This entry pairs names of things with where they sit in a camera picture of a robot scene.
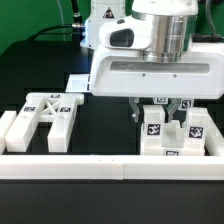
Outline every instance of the white cable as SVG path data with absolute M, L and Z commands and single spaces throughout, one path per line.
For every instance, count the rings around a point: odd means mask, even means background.
M 62 10 L 62 7 L 61 7 L 61 1 L 57 0 L 57 3 L 58 3 L 58 9 L 59 9 L 59 12 L 60 12 L 60 17 L 61 17 L 61 24 L 64 25 L 65 20 L 64 20 L 63 10 Z

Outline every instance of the metal bracket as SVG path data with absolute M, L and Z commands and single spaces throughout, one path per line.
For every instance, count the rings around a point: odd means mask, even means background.
M 132 117 L 134 118 L 135 122 L 138 122 L 138 117 L 139 117 L 139 114 L 140 114 L 137 103 L 139 103 L 139 98 L 138 97 L 129 97 L 129 104 L 131 105 L 131 108 L 134 112 Z

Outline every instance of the black table surface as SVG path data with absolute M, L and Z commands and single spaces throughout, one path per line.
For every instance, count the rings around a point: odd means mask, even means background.
M 14 43 L 0 56 L 0 114 L 19 111 L 29 92 L 64 92 L 69 75 L 89 73 L 91 60 L 72 42 Z M 140 110 L 150 102 L 141 99 Z M 223 132 L 223 98 L 196 100 L 195 105 L 207 107 Z M 87 94 L 66 156 L 138 154 L 142 117 L 134 123 L 131 115 L 126 98 Z M 48 154 L 48 128 L 40 124 L 42 134 L 32 140 L 27 154 Z M 223 181 L 0 180 L 3 224 L 224 223 L 223 201 Z

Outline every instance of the black panel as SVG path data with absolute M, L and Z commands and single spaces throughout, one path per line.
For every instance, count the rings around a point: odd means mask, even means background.
M 4 224 L 223 224 L 224 183 L 0 181 Z
M 134 42 L 134 32 L 130 29 L 113 32 L 110 36 L 110 45 L 113 47 L 131 47 Z

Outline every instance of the white robot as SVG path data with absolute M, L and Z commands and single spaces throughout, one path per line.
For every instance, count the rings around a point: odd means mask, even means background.
M 99 29 L 106 22 L 125 16 L 125 0 L 91 0 L 91 14 L 85 22 L 85 38 L 82 51 L 92 53 L 100 43 Z
M 141 154 L 203 155 L 206 131 L 208 145 L 218 142 L 206 109 L 189 109 L 184 127 L 172 121 L 181 99 L 218 99 L 224 93 L 224 45 L 192 44 L 197 13 L 197 0 L 135 0 L 131 16 L 100 29 L 90 74 L 94 95 L 129 97 L 135 118 L 138 98 L 172 99 L 170 123 L 164 123 L 161 106 L 144 106 Z

